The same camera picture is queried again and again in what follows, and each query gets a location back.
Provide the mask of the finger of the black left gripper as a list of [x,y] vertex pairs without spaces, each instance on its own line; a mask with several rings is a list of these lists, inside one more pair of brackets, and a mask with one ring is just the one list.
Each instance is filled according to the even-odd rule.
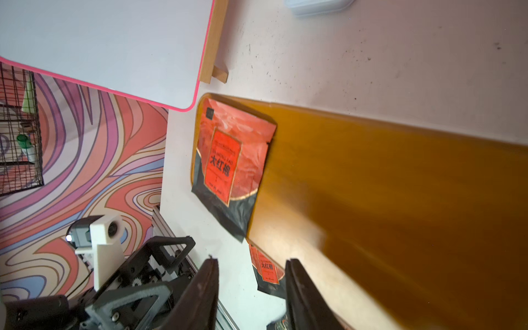
[[191,236],[154,236],[145,243],[145,246],[148,253],[167,274],[180,276],[195,272],[188,258],[189,253],[195,247],[195,241]]

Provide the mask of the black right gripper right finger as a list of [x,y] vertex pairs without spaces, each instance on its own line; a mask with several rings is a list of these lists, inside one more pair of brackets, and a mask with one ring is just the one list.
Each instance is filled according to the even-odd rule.
[[292,329],[344,329],[298,259],[286,262],[285,277]]

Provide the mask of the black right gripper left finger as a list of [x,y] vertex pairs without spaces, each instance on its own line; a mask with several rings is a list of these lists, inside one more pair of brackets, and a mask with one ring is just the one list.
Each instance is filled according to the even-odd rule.
[[159,329],[215,329],[219,298],[219,264],[206,259]]

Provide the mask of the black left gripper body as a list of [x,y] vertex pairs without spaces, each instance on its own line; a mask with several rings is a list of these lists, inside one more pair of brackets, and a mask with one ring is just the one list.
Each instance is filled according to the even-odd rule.
[[156,329],[177,303],[177,276],[142,247],[110,282],[80,299],[81,329]]

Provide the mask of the red tea bag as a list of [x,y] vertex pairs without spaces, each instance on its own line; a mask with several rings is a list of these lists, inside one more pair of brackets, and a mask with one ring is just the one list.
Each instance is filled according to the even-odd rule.
[[212,98],[203,99],[200,110],[191,191],[243,241],[277,126]]
[[257,290],[286,299],[285,273],[270,261],[257,247],[249,245],[251,262],[257,281]]
[[282,318],[272,321],[266,327],[267,330],[293,330],[288,316],[285,314]]

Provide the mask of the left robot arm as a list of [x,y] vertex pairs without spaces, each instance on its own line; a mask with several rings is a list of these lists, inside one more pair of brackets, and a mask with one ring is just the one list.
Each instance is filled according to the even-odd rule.
[[191,282],[190,236],[149,239],[103,284],[64,295],[4,303],[2,329],[154,329]]

